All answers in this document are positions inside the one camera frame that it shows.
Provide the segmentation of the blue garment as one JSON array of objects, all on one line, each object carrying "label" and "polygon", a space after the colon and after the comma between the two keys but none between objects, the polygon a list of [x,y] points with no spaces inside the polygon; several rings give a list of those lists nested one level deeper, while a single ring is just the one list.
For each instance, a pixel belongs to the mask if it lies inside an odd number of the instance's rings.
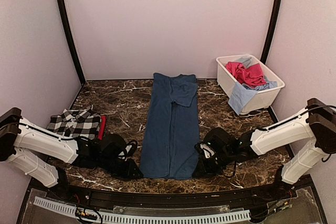
[{"label": "blue garment", "polygon": [[191,179],[200,139],[196,76],[153,76],[140,171],[151,179]]}]

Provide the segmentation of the black white plaid shirt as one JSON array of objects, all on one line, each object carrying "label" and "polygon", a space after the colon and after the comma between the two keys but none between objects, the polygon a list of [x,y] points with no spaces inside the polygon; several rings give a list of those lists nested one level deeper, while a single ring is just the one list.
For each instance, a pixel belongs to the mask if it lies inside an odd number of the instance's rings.
[{"label": "black white plaid shirt", "polygon": [[83,137],[93,140],[100,131],[101,116],[91,109],[63,110],[52,115],[47,130],[66,137]]}]

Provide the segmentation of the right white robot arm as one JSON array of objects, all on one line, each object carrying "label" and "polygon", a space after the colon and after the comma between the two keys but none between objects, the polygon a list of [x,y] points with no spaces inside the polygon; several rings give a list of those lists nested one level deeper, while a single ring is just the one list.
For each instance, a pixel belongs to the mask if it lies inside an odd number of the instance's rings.
[{"label": "right white robot arm", "polygon": [[326,105],[316,98],[293,116],[268,127],[258,127],[235,138],[223,128],[211,129],[204,140],[195,145],[199,154],[194,178],[221,174],[230,163],[243,163],[256,159],[276,148],[307,140],[305,146],[284,164],[278,180],[268,188],[273,200],[288,191],[288,185],[319,162],[326,162],[335,154],[335,106]]}]

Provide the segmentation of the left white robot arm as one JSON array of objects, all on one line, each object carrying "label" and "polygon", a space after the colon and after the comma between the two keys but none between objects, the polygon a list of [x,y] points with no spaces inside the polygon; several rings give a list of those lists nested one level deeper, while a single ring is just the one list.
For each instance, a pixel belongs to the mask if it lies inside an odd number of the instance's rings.
[{"label": "left white robot arm", "polygon": [[126,142],[118,134],[91,140],[84,136],[61,136],[36,126],[21,116],[21,109],[11,108],[1,115],[1,161],[13,164],[45,187],[52,188],[63,201],[74,197],[66,172],[43,161],[37,153],[52,156],[76,167],[100,167],[125,179],[143,178],[132,159],[137,141]]}]

